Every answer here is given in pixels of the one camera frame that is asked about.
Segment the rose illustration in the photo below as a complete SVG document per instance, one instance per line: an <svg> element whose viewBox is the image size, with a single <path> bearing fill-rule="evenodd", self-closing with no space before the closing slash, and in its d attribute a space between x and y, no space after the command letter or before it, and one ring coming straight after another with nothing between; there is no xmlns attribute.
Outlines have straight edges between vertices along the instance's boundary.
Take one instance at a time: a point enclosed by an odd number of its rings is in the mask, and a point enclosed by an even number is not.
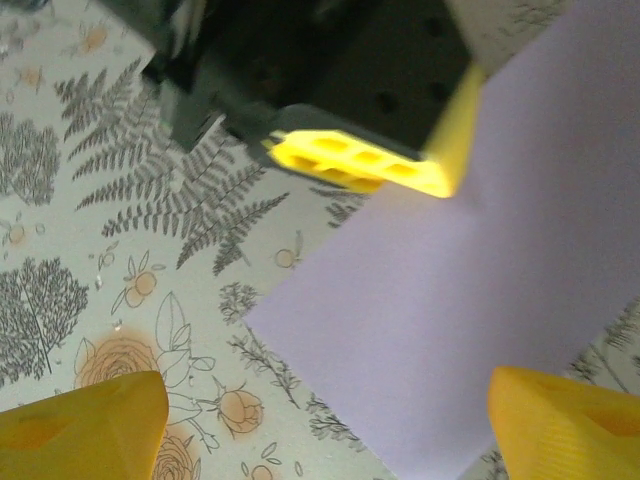
<svg viewBox="0 0 640 480"><path fill-rule="evenodd" d="M197 480L199 476L199 462L194 465L182 441L166 434L156 457L152 480Z"/></svg>
<svg viewBox="0 0 640 480"><path fill-rule="evenodd" d="M258 428L263 413L262 400L244 390L225 392L220 397L218 416L232 434L249 433Z"/></svg>
<svg viewBox="0 0 640 480"><path fill-rule="evenodd" d="M77 387L86 387L127 373L159 371L151 348L130 338L107 340L86 358L76 377Z"/></svg>

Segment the yellow connector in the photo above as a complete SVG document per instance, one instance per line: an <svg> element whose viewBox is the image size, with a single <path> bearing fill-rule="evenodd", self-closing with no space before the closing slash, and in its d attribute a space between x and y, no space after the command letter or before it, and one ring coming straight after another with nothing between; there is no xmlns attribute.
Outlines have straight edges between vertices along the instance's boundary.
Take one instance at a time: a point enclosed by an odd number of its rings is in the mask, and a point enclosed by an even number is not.
<svg viewBox="0 0 640 480"><path fill-rule="evenodd" d="M339 130L280 133L269 144L281 166L358 193L375 192L385 181L435 197L455 194L467 172L485 75L469 67L416 161Z"/></svg>

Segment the purple paper sheet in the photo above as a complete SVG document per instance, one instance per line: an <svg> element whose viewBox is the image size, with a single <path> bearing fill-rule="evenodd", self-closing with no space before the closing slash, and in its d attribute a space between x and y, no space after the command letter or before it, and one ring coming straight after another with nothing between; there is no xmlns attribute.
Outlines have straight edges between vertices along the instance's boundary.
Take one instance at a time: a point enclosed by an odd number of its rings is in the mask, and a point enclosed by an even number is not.
<svg viewBox="0 0 640 480"><path fill-rule="evenodd" d="M384 188L248 316L401 480L460 475L492 369L562 370L640 290L639 20L578 2L487 85L457 197Z"/></svg>

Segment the black plastic part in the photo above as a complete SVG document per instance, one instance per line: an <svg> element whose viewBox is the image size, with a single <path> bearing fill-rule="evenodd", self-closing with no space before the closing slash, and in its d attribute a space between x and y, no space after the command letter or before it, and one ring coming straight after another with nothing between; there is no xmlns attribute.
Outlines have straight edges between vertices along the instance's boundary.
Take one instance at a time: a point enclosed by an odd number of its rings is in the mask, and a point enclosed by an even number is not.
<svg viewBox="0 0 640 480"><path fill-rule="evenodd" d="M160 54L170 53L169 20L181 0L100 0L100 3L150 42Z"/></svg>
<svg viewBox="0 0 640 480"><path fill-rule="evenodd" d="M273 130L334 128L415 160L470 62L444 0L209 0L191 50L163 53L145 76L180 92L187 150L222 112L256 154Z"/></svg>

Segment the yellow plastic part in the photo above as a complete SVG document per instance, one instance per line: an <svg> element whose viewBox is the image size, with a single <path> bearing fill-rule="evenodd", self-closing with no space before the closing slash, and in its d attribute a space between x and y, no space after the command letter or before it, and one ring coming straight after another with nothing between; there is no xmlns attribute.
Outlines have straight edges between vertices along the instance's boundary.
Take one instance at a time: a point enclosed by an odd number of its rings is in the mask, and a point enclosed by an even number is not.
<svg viewBox="0 0 640 480"><path fill-rule="evenodd" d="M2 480L150 480L168 417L158 372L0 414Z"/></svg>
<svg viewBox="0 0 640 480"><path fill-rule="evenodd" d="M415 161L338 130L274 132L280 142L266 143L281 166L373 193L385 181L435 197L455 194L467 172L485 75L471 65L436 128Z"/></svg>
<svg viewBox="0 0 640 480"><path fill-rule="evenodd" d="M511 480L640 479L640 398L499 367L489 419Z"/></svg>

